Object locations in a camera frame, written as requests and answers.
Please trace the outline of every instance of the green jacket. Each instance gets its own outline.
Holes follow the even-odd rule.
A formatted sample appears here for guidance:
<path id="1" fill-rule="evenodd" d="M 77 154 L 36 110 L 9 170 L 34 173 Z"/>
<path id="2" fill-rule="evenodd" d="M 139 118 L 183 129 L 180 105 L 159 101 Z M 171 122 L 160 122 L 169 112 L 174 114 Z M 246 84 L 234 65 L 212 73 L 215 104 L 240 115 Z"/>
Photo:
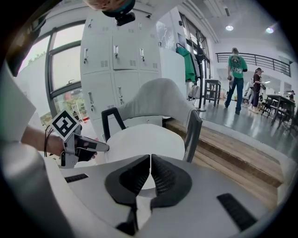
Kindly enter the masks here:
<path id="1" fill-rule="evenodd" d="M 185 81 L 191 80 L 192 82 L 196 81 L 195 76 L 195 69 L 192 64 L 191 54 L 188 50 L 178 47 L 177 53 L 182 55 L 184 57 L 184 63 L 185 63 Z"/>

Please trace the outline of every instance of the white ceiling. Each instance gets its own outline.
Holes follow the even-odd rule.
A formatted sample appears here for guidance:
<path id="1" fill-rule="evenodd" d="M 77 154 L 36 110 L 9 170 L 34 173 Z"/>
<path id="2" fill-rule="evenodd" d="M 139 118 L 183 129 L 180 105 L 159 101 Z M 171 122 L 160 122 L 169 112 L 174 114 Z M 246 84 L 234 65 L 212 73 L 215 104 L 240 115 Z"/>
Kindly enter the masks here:
<path id="1" fill-rule="evenodd" d="M 256 0 L 192 0 L 203 12 L 219 39 L 251 38 L 273 42 L 284 47 L 283 31 L 278 23 L 258 4 Z M 227 31 L 226 26 L 234 27 Z M 266 33 L 271 27 L 274 33 Z"/>

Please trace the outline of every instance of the man with cap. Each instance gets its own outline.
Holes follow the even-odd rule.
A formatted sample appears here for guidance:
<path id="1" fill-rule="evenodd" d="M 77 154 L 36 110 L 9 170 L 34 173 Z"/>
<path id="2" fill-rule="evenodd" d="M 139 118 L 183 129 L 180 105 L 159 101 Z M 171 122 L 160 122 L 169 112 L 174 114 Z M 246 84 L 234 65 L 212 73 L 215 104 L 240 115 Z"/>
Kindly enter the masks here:
<path id="1" fill-rule="evenodd" d="M 240 114 L 241 110 L 241 101 L 243 94 L 243 72 L 247 71 L 247 65 L 245 60 L 239 55 L 237 48 L 232 49 L 232 55 L 228 59 L 228 80 L 231 83 L 230 73 L 232 71 L 232 75 L 234 77 L 234 81 L 232 83 L 232 87 L 229 90 L 229 94 L 226 102 L 224 103 L 225 107 L 228 108 L 232 99 L 232 95 L 234 93 L 235 87 L 237 86 L 237 106 L 236 106 L 236 114 Z"/>

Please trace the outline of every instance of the white locker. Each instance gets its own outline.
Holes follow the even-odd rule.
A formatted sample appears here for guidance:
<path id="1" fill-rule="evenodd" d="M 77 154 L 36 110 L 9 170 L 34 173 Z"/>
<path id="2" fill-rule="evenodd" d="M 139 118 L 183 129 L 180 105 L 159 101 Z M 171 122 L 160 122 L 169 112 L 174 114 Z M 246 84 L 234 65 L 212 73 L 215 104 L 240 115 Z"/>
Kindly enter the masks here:
<path id="1" fill-rule="evenodd" d="M 158 78 L 160 78 L 158 73 L 139 72 L 140 87 L 144 83 Z"/>
<path id="2" fill-rule="evenodd" d="M 91 10 L 85 23 L 84 35 L 105 34 L 112 30 L 113 19 L 101 11 Z"/>
<path id="3" fill-rule="evenodd" d="M 147 18 L 147 13 L 135 12 L 135 22 L 137 27 L 137 33 L 149 34 L 149 32 L 156 33 L 156 21 Z"/>
<path id="4" fill-rule="evenodd" d="M 81 74 L 110 70 L 109 36 L 90 35 L 81 42 Z"/>
<path id="5" fill-rule="evenodd" d="M 139 69 L 159 71 L 159 46 L 156 33 L 156 22 L 147 18 L 148 14 L 135 12 L 139 42 Z"/>
<path id="6" fill-rule="evenodd" d="M 116 72 L 114 73 L 116 94 L 118 103 L 127 103 L 132 100 L 139 91 L 139 77 L 137 72 Z"/>
<path id="7" fill-rule="evenodd" d="M 83 75 L 81 85 L 88 115 L 92 120 L 101 118 L 102 111 L 116 106 L 110 73 Z"/>
<path id="8" fill-rule="evenodd" d="M 159 71 L 159 47 L 155 34 L 139 34 L 139 69 Z"/>
<path id="9" fill-rule="evenodd" d="M 136 21 L 132 21 L 123 26 L 117 26 L 115 18 L 112 19 L 113 35 L 114 34 L 136 34 Z"/>
<path id="10" fill-rule="evenodd" d="M 113 69 L 137 69 L 134 34 L 113 35 Z"/>

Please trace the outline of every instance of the sneaker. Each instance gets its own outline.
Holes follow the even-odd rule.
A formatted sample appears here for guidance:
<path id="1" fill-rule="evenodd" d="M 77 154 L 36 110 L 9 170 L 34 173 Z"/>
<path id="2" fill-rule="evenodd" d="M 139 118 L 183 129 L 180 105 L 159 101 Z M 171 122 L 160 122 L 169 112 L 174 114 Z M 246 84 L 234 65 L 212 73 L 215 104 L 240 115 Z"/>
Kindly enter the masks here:
<path id="1" fill-rule="evenodd" d="M 258 113 L 259 113 L 259 110 L 258 110 L 258 109 L 256 109 L 256 108 L 254 108 L 254 109 L 252 109 L 252 112 L 254 112 L 254 113 L 258 114 Z"/>

